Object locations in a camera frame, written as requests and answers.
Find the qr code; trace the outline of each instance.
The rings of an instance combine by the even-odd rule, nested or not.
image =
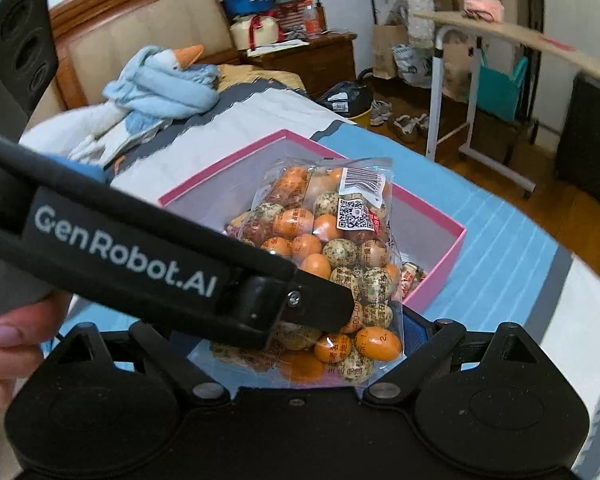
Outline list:
[[[338,202],[338,229],[343,231],[375,231],[365,203],[355,198]]]

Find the rolling table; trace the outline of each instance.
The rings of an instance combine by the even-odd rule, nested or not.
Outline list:
[[[552,54],[570,62],[579,67],[583,72],[600,79],[600,61],[575,50],[573,47],[561,44],[544,34],[530,28],[520,27],[512,23],[488,23],[479,20],[471,20],[462,15],[461,12],[433,12],[422,11],[415,14],[419,18],[425,18],[441,25],[436,35],[436,49],[433,57],[433,72],[431,83],[431,108],[429,112],[429,133],[427,136],[427,158],[435,160],[436,146],[441,142],[454,136],[464,128],[468,127],[468,136],[466,142],[460,146],[459,151],[466,156],[471,157],[478,162],[489,166],[499,174],[512,180],[525,192],[532,193],[536,184],[528,178],[508,168],[504,164],[497,162],[489,156],[477,152],[471,147],[471,137],[474,131],[475,109],[478,102],[478,85],[480,80],[480,60],[482,49],[482,38],[495,37],[510,43],[521,43],[543,54]],[[472,59],[472,79],[469,92],[469,105],[466,115],[466,122],[458,126],[455,130],[438,138],[440,129],[440,110],[442,107],[442,87],[443,87],[443,54],[446,34],[450,30],[461,30],[465,34],[475,38],[475,49]]]

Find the barcode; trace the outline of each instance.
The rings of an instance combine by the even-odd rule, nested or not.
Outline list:
[[[380,182],[380,175],[375,171],[347,168],[344,187],[357,187],[374,195],[379,195],[382,191]]]

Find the bag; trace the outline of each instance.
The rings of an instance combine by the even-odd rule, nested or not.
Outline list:
[[[405,83],[419,88],[431,88],[432,62],[427,49],[402,44],[392,48],[398,75]]]
[[[386,158],[291,159],[267,171],[227,233],[346,286],[353,315],[339,333],[279,322],[265,351],[203,343],[189,358],[229,390],[363,388],[400,363],[404,277],[388,222],[392,181]]]
[[[304,1],[292,0],[281,2],[276,0],[274,6],[280,29],[289,32],[304,32]]]
[[[368,86],[355,81],[338,83],[316,102],[346,118],[357,117],[371,108],[374,93]]]
[[[518,101],[525,80],[529,60],[523,57],[513,71],[513,76],[498,72],[489,67],[487,57],[482,53],[480,85],[478,86],[478,108],[509,123],[516,118]]]
[[[374,76],[382,79],[393,79],[398,75],[392,47],[409,43],[409,34],[403,25],[375,25],[371,40],[374,54]]]

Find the paper bag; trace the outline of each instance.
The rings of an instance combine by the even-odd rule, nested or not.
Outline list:
[[[392,79],[398,75],[392,46],[408,44],[409,35],[402,25],[375,25],[371,48],[374,53],[374,76]]]

